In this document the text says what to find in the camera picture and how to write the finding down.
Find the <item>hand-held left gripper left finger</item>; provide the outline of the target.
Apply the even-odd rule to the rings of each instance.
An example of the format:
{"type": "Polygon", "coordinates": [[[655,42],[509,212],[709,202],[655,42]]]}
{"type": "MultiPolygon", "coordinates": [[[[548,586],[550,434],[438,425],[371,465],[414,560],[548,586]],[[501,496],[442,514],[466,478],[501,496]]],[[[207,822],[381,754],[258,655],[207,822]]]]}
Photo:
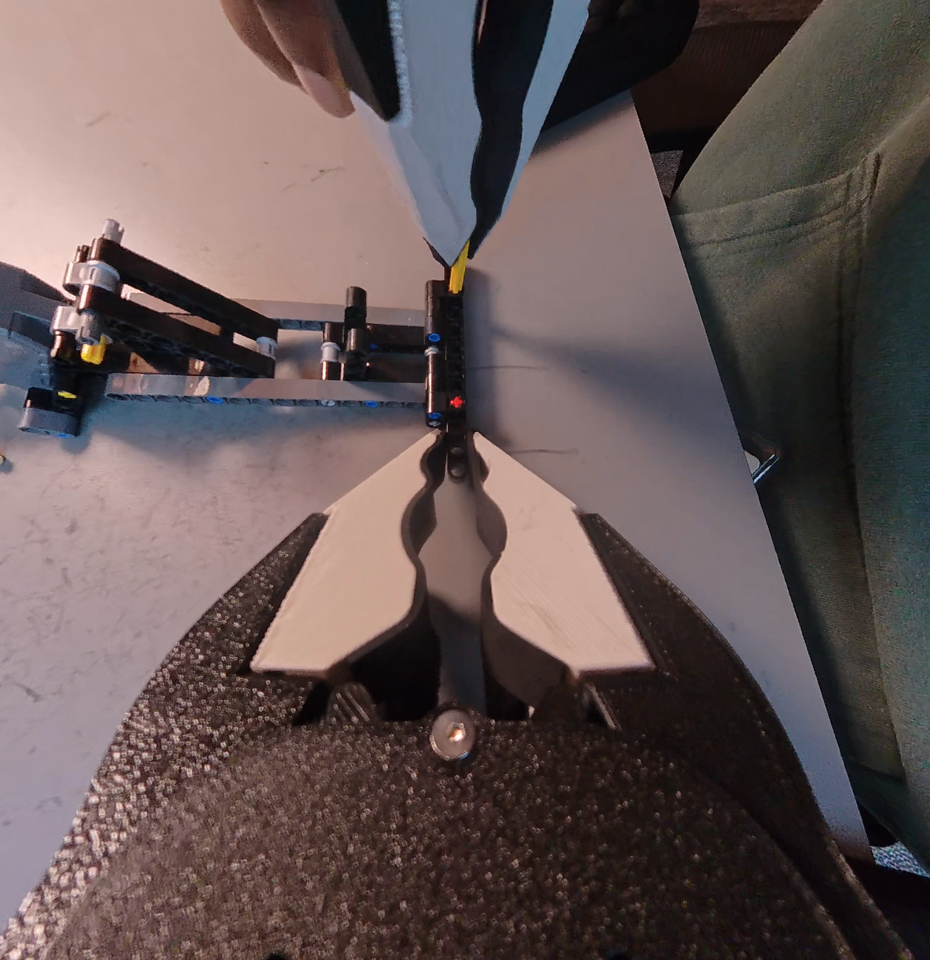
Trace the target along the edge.
{"type": "Polygon", "coordinates": [[[324,511],[253,672],[328,680],[413,623],[425,597],[420,553],[444,476],[442,439],[431,431],[324,511]]]}

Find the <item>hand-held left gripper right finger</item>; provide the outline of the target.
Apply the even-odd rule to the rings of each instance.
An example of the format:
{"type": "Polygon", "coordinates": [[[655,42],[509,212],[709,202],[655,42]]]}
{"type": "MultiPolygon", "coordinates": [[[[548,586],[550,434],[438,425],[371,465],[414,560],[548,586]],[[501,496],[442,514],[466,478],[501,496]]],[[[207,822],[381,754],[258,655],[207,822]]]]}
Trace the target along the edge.
{"type": "Polygon", "coordinates": [[[653,668],[577,507],[479,433],[477,524],[492,557],[482,641],[499,683],[560,683],[653,668]]]}

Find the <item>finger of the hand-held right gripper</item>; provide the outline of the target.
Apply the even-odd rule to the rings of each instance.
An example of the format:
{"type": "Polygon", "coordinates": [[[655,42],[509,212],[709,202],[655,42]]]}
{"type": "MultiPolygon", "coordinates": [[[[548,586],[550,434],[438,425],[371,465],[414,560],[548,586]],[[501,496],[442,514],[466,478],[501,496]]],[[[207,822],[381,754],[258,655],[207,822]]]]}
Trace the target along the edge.
{"type": "Polygon", "coordinates": [[[489,1],[473,85],[480,135],[471,167],[477,250],[506,210],[588,17],[586,1],[489,1]]]}
{"type": "Polygon", "coordinates": [[[471,169],[481,129],[472,50],[474,1],[387,1],[400,109],[380,119],[352,102],[378,156],[421,229],[446,265],[476,224],[471,169]]]}

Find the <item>grey black toy chassis assembly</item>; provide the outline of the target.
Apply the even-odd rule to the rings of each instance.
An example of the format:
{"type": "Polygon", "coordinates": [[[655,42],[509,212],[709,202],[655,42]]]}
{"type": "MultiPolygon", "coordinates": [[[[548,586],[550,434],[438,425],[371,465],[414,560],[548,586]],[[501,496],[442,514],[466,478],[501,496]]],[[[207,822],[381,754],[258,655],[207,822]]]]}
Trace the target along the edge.
{"type": "MultiPolygon", "coordinates": [[[[79,435],[91,387],[129,374],[133,360],[159,375],[275,379],[282,325],[138,254],[113,220],[78,246],[59,291],[0,262],[0,383],[25,390],[19,429],[79,435]]],[[[382,357],[422,356],[428,428],[448,438],[447,471],[466,476],[467,386],[462,292],[426,286],[423,331],[370,323],[367,293],[347,290],[342,321],[301,320],[322,333],[323,382],[384,382],[382,357]]]]}

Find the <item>grey desk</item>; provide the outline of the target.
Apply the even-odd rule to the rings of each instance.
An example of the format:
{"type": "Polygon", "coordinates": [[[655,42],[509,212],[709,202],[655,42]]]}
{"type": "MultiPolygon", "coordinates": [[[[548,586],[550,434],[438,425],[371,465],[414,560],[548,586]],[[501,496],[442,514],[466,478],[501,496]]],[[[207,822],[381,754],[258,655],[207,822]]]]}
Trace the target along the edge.
{"type": "MultiPolygon", "coordinates": [[[[230,298],[419,310],[436,263],[362,126],[323,114],[216,2],[0,2],[0,260],[59,284],[114,218],[230,298]]],[[[711,618],[867,845],[627,98],[555,135],[471,264],[475,421],[711,618]]],[[[116,727],[199,616],[420,412],[106,401],[81,437],[0,388],[0,930],[116,727]]]]}

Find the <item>person's right hand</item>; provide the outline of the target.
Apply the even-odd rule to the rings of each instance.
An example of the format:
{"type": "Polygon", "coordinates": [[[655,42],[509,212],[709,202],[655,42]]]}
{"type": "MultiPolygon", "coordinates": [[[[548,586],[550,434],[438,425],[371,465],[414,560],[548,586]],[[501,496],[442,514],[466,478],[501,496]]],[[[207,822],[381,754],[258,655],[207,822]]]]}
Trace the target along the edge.
{"type": "Polygon", "coordinates": [[[326,114],[353,113],[322,2],[221,1],[220,6],[231,29],[272,73],[303,90],[326,114]]]}

